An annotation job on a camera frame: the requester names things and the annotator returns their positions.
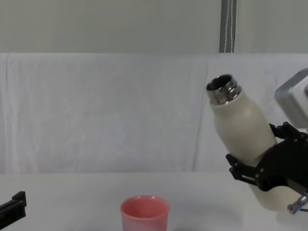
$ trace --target white curtain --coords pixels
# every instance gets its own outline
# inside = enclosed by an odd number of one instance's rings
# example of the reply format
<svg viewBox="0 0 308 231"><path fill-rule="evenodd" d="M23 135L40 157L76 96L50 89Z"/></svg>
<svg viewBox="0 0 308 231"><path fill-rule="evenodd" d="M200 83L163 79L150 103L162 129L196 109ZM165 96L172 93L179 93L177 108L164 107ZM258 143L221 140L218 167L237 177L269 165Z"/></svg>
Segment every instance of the white curtain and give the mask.
<svg viewBox="0 0 308 231"><path fill-rule="evenodd" d="M1 54L0 171L228 171L204 84L230 73L269 122L308 55Z"/></svg>

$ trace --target pink cup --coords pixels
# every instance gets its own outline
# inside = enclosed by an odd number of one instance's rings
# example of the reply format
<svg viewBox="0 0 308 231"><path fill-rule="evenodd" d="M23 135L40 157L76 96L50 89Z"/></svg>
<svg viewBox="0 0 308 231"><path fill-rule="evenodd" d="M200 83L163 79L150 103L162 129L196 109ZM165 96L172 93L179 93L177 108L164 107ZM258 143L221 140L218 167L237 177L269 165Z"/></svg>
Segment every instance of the pink cup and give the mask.
<svg viewBox="0 0 308 231"><path fill-rule="evenodd" d="M166 231L170 205L157 196L141 195L121 205L123 231Z"/></svg>

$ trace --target white table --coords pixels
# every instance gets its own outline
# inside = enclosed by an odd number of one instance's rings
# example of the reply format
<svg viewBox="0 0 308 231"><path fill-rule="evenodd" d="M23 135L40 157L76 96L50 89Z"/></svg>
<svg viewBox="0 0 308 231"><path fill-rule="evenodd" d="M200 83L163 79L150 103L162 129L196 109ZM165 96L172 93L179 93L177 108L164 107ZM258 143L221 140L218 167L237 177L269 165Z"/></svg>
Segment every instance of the white table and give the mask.
<svg viewBox="0 0 308 231"><path fill-rule="evenodd" d="M263 209L229 173L102 173L0 175L0 200L26 191L26 217L7 231L120 231L119 206L137 194L171 204L169 230L305 230L308 214Z"/></svg>

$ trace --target black clamp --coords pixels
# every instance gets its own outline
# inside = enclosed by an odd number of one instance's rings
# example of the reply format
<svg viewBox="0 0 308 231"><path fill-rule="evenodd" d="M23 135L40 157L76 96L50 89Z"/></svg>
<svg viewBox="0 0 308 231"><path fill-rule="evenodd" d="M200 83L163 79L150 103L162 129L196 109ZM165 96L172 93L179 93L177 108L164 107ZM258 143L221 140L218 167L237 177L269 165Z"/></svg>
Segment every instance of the black clamp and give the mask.
<svg viewBox="0 0 308 231"><path fill-rule="evenodd" d="M288 122L275 127L275 137L283 139L268 149L256 167L241 163L236 157L226 156L234 179L256 185L262 191L287 186L304 195L308 192L308 135Z"/></svg>
<svg viewBox="0 0 308 231"><path fill-rule="evenodd" d="M26 193L21 191L9 202L0 205L0 230L26 216Z"/></svg>

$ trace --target white bottle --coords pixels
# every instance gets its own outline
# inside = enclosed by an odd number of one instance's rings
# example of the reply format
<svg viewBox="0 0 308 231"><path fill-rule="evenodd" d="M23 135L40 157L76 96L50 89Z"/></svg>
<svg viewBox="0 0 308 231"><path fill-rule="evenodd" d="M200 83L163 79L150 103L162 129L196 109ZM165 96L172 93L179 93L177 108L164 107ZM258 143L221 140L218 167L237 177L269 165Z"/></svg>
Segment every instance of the white bottle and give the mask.
<svg viewBox="0 0 308 231"><path fill-rule="evenodd" d="M249 99L231 75L221 75L206 86L218 135L230 154L243 164L256 166L262 154L276 144L258 105ZM284 210L300 196L284 186L268 192L250 185L256 198L269 210Z"/></svg>

